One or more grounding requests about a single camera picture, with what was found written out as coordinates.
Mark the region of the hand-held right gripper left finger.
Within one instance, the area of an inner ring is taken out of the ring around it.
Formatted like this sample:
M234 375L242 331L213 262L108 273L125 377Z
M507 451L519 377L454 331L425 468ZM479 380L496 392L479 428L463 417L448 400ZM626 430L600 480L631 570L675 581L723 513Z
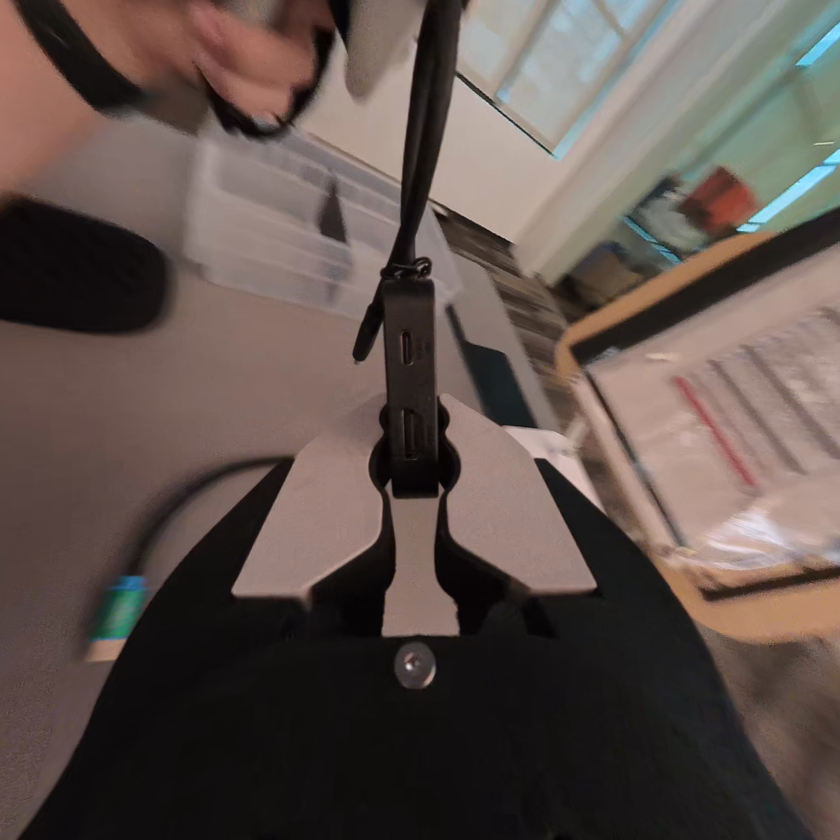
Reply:
M345 572L360 576L363 591L387 592L396 571L394 530L387 495L371 472L384 406L384 393L369 397L294 458L233 596L314 602L320 585Z

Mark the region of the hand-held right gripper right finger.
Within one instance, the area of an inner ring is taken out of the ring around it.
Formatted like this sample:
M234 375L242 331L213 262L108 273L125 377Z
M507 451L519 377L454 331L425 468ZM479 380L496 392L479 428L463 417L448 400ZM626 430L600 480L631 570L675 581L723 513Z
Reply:
M592 593L594 575L537 464L544 460L598 505L568 438L498 425L448 394L439 406L441 545L479 561L525 595Z

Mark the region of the black multiport adapter hub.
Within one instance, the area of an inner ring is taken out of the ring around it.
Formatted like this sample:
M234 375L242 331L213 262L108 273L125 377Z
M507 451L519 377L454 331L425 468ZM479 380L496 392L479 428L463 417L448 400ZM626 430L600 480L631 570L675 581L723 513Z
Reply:
M436 292L433 262L417 254L416 240L444 140L463 10L459 1L432 1L423 12L407 108L400 223L353 345L353 360L360 363L383 338L378 470L402 500L438 496Z

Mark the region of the red storage bin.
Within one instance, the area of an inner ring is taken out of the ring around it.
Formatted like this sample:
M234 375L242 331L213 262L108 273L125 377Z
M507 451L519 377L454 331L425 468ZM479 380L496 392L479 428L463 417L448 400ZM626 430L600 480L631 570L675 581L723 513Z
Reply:
M678 212L710 241L730 236L759 209L752 189L724 166L713 170L678 205Z

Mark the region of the person's left forearm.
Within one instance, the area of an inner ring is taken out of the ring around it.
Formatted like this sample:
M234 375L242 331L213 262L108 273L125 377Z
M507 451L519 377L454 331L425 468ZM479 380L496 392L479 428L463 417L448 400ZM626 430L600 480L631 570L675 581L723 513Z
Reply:
M187 2L62 2L112 67L148 99L193 79ZM2 195L32 179L105 115L64 81L38 47L14 2L1 2Z

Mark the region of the person's left hand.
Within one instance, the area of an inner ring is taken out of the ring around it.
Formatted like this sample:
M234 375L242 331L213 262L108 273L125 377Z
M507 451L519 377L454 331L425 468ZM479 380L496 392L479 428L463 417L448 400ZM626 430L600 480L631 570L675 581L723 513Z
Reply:
M329 2L283 2L268 26L211 2L191 2L194 66L229 133L280 137L319 89L335 43Z

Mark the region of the clear plastic bin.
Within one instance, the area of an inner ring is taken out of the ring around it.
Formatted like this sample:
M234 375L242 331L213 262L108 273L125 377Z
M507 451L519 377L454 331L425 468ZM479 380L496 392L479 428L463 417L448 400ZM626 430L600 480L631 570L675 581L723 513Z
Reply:
M183 250L221 286L362 320L400 223L400 186L311 135L197 136Z

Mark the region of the clear acrylic sign stand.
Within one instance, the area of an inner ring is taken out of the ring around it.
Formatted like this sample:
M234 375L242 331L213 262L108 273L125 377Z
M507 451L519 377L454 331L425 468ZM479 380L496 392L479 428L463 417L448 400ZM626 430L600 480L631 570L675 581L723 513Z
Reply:
M553 350L643 549L700 625L838 641L838 209L739 234Z

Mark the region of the black mesh wrist rest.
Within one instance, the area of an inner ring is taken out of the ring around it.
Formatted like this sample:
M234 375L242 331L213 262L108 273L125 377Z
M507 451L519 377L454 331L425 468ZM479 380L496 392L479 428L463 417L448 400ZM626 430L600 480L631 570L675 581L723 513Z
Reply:
M18 198L1 212L1 320L86 334L128 334L156 324L172 266L128 229Z

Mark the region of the black wristband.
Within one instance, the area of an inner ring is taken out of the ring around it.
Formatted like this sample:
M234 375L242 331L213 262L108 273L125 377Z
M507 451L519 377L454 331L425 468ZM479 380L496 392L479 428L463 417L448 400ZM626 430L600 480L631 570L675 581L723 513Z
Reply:
M94 111L120 117L141 110L147 92L110 65L60 1L14 1L52 66Z

